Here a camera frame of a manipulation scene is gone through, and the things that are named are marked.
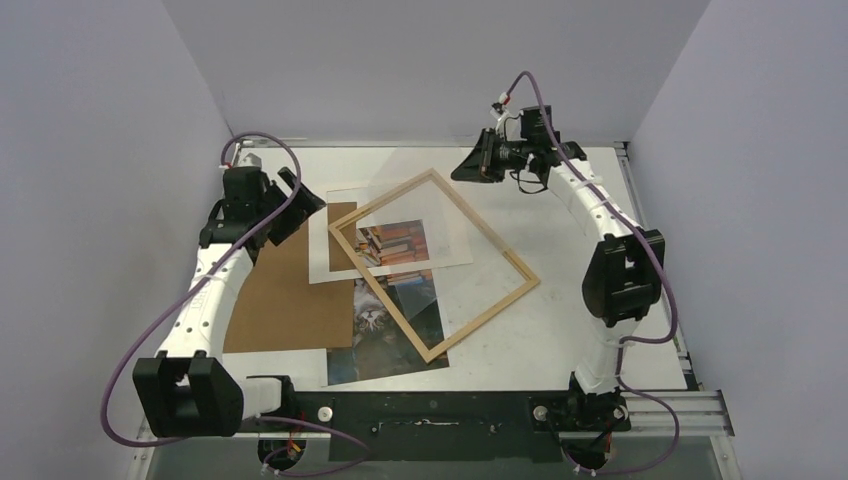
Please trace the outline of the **white mat board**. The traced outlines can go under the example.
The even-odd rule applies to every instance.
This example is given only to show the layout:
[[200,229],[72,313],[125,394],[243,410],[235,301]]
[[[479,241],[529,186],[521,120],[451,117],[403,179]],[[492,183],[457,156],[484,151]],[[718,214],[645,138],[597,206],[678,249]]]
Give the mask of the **white mat board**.
[[[345,262],[343,266],[335,268],[331,265],[331,249],[337,248],[339,244],[329,233],[328,225],[339,217],[338,214],[325,209],[309,220],[308,272],[311,284],[352,280],[360,276],[360,272],[351,264],[346,254],[341,255]],[[406,257],[398,264],[382,262],[376,265],[376,256],[364,254],[362,260],[372,275],[408,273],[473,262],[465,216],[430,182],[358,220],[354,224],[354,231],[404,221],[421,223],[427,257],[419,260]]]

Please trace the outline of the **clear acrylic sheet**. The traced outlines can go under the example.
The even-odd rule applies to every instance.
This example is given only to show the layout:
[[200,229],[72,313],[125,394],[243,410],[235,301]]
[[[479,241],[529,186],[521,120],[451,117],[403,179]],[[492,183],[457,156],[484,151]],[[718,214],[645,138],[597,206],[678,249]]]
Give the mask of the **clear acrylic sheet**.
[[449,331],[479,314],[486,298],[479,277],[496,253],[453,196],[467,187],[451,171],[466,147],[397,148],[358,195],[364,203],[400,188],[356,225],[380,235],[379,260],[366,263],[386,295],[409,322],[435,310]]

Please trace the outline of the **brown cardboard backing board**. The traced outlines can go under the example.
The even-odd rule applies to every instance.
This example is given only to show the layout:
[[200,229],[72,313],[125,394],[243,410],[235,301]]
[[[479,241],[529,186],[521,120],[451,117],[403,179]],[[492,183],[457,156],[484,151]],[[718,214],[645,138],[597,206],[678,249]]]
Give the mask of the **brown cardboard backing board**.
[[241,287],[226,353],[347,348],[353,343],[354,281],[309,282],[309,228],[266,245]]

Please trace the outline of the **wooden picture frame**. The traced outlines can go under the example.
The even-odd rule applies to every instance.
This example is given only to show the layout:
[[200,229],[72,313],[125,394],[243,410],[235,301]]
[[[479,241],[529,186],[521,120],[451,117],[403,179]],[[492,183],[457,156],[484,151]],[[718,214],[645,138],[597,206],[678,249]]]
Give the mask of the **wooden picture frame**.
[[538,275],[433,169],[355,190],[327,226],[362,281],[430,363],[539,285]]

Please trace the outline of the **colourful photo print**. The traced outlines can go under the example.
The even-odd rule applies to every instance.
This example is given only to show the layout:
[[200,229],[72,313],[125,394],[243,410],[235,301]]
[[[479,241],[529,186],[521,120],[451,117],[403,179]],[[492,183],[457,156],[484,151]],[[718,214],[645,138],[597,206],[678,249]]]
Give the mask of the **colourful photo print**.
[[[382,262],[398,264],[406,257],[413,260],[427,257],[423,228],[419,221],[365,227],[358,232],[354,231],[354,225],[349,225],[341,232],[361,260],[364,254],[374,255],[378,258],[374,262],[376,265]],[[445,339],[431,270],[414,270],[374,278],[383,295],[391,300],[426,347],[432,348]],[[327,383],[330,386],[417,374],[450,366],[447,354],[432,361],[424,360],[381,301],[381,296],[362,278],[354,280],[353,306],[352,345],[326,352]]]

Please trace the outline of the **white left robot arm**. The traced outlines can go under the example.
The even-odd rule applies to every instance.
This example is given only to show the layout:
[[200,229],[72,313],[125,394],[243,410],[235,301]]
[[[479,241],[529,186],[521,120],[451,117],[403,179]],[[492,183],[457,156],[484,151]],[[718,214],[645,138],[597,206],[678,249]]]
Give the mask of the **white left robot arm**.
[[278,173],[291,193],[259,167],[224,170],[223,196],[199,233],[193,293],[155,354],[136,361],[132,380],[159,438],[228,437],[258,416],[277,431],[297,420],[288,376],[235,378],[221,361],[239,292],[261,249],[280,245],[326,206],[295,184],[289,168]]

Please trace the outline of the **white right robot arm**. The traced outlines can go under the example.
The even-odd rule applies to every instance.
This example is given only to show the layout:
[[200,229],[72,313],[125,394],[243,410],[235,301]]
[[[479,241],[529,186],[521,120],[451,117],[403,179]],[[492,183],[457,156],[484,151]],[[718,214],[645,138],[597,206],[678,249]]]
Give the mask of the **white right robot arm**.
[[511,114],[504,103],[494,103],[495,126],[481,131],[450,177],[492,184],[530,173],[541,192],[552,193],[578,225],[596,237],[581,285],[584,304],[595,319],[594,337],[572,375],[571,386],[580,392],[565,402],[568,421],[588,429],[605,415],[598,394],[619,387],[622,338],[634,334],[660,299],[662,282],[656,269],[663,261],[665,241],[659,231],[644,230],[618,206],[577,143],[563,142],[557,131],[546,129],[549,113],[549,106],[543,106]]

